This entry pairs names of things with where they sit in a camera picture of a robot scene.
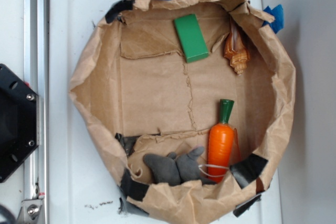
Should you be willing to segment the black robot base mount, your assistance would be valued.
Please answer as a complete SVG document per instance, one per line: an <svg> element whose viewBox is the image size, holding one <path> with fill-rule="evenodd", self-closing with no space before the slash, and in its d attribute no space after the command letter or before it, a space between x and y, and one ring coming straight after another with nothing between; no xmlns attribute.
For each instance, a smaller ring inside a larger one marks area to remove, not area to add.
<svg viewBox="0 0 336 224"><path fill-rule="evenodd" d="M1 183L37 148L38 95L1 64Z"/></svg>

